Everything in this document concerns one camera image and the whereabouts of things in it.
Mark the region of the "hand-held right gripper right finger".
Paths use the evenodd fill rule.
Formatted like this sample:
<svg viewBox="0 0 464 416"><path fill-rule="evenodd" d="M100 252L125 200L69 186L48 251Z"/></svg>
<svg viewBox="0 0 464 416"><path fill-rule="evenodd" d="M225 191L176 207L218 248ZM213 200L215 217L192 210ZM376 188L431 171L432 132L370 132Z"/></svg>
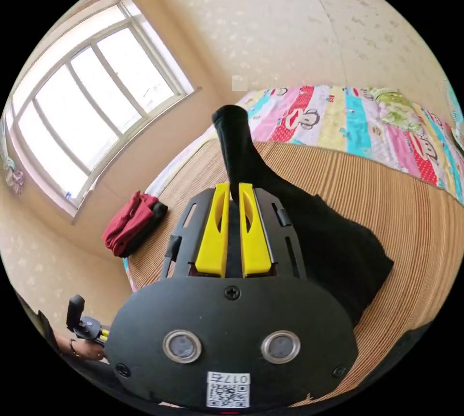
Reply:
<svg viewBox="0 0 464 416"><path fill-rule="evenodd" d="M242 274L244 277L267 274L271 270L271 257L252 185L240 183L238 195Z"/></svg>

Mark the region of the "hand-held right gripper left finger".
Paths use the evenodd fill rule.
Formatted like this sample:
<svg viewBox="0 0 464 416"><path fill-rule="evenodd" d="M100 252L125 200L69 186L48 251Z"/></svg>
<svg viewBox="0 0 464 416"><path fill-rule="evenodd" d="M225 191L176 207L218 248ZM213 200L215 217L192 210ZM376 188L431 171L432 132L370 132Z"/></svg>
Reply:
<svg viewBox="0 0 464 416"><path fill-rule="evenodd" d="M230 185L217 184L195 261L195 268L202 275L224 277L226 274L229 210Z"/></svg>

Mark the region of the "person's left hand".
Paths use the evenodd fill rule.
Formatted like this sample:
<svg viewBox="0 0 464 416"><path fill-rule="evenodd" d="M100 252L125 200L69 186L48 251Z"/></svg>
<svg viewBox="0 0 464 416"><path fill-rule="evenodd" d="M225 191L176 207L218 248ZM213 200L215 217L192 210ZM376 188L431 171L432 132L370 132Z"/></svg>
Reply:
<svg viewBox="0 0 464 416"><path fill-rule="evenodd" d="M70 349L74 356L92 361L102 361L105 358L104 348L96 342L85 339L70 339Z"/></svg>

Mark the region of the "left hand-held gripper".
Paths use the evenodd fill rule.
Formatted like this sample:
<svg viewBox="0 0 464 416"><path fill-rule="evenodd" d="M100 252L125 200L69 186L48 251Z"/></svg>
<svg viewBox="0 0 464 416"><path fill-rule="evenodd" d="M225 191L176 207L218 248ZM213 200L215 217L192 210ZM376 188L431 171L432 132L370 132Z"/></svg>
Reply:
<svg viewBox="0 0 464 416"><path fill-rule="evenodd" d="M74 328L74 334L80 339L90 340L98 344L106 344L110 327L102 325L98 320L90 317L82 317Z"/></svg>

